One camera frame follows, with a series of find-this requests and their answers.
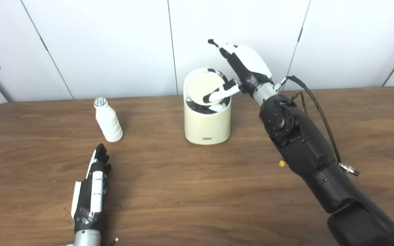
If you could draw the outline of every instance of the black joint motor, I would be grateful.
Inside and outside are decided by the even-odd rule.
[[[274,95],[262,105],[259,118],[264,123],[265,130],[270,137],[281,138],[287,136],[294,125],[294,117],[287,105],[288,98],[284,95]]]

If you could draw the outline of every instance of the robotic arm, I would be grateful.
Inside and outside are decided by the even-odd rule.
[[[92,154],[86,178],[75,182],[71,216],[74,219],[75,240],[66,246],[100,246],[105,229],[103,203],[107,191],[107,175],[111,165],[107,163],[107,150],[100,143]]]
[[[359,173],[339,163],[308,115],[278,92],[287,79],[302,82],[292,76],[274,85],[271,72],[251,48],[208,42],[218,47],[240,81],[229,81],[203,100],[216,101],[239,91],[255,99],[264,128],[291,171],[303,178],[325,212],[332,214],[327,224],[340,246],[394,246],[394,222],[346,176]]]

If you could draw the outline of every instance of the cream trash can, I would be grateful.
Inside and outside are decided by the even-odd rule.
[[[220,71],[200,68],[185,78],[183,107],[185,136],[197,145],[215,145],[230,136],[231,97],[204,103],[203,97],[228,82]]]

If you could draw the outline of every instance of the wood grain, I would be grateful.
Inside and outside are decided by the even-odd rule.
[[[394,87],[314,94],[344,163],[361,172],[350,178],[394,220]],[[0,246],[73,241],[74,182],[100,142],[113,165],[105,242],[337,245],[305,183],[278,166],[280,155],[249,96],[234,97],[231,137],[214,146],[186,140],[180,96],[109,100],[124,129],[117,143],[105,142],[92,102],[0,105]]]

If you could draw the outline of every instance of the wire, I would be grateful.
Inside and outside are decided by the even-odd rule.
[[[294,102],[294,100],[300,95],[300,98],[302,99],[302,106],[303,106],[303,111],[305,112],[305,114],[308,114],[308,109],[306,109],[306,104],[305,104],[305,98],[303,97],[303,93],[299,92],[296,93],[296,95],[292,96],[289,100],[289,103]]]
[[[314,104],[316,105],[317,110],[319,111],[320,116],[322,117],[323,123],[325,124],[326,130],[328,132],[329,138],[331,140],[331,144],[332,144],[334,152],[335,152],[335,157],[337,158],[338,163],[341,163],[341,157],[340,157],[340,153],[338,152],[338,148],[335,143],[335,139],[333,138],[331,128],[329,127],[328,121],[326,120],[325,114],[323,113],[322,108],[319,105],[319,102],[317,102],[313,93],[308,89],[308,87],[300,79],[296,78],[296,76],[288,76],[287,78],[289,80],[293,81],[294,83],[298,84],[300,87],[302,87],[306,91],[306,93],[308,93],[308,95],[311,97],[311,99],[313,100]]]

